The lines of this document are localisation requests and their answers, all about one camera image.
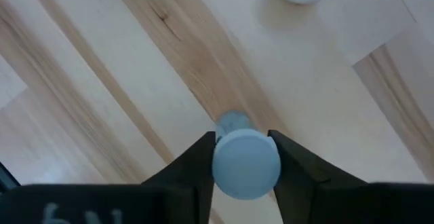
light blue disc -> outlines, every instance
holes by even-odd
[[[254,200],[279,179],[280,157],[273,139],[252,129],[224,136],[216,145],[212,174],[217,186],[239,200]]]

light blue object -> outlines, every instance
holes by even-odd
[[[274,140],[248,128],[248,124],[252,125],[240,112],[231,111],[223,116],[218,127],[220,132],[228,133],[219,134],[218,129],[219,141],[212,162],[217,186],[239,200],[254,200],[267,194],[276,185],[281,170]]]

light blue cap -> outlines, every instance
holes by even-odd
[[[230,132],[214,150],[214,181],[224,193],[238,200],[254,200],[267,194],[276,185],[280,169],[274,140],[253,129]]]

wooden floor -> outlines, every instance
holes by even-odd
[[[0,161],[22,184],[140,183],[236,109],[366,181],[432,181],[430,10],[0,0]],[[216,187],[211,222],[281,219]]]

